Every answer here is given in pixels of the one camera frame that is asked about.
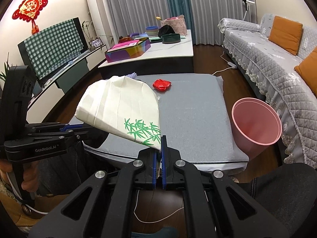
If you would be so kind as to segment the person's left hand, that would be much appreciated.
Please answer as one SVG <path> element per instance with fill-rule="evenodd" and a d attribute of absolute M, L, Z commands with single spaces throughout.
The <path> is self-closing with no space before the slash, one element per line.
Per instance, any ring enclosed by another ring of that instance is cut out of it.
<path fill-rule="evenodd" d="M 38 181 L 38 164 L 39 161 L 31 162 L 31 164 L 24 169 L 23 182 L 21 188 L 28 192 L 36 192 L 39 187 Z M 1 159 L 1 178 L 4 183 L 10 184 L 7 173 L 12 172 L 12 164 L 5 159 Z"/>

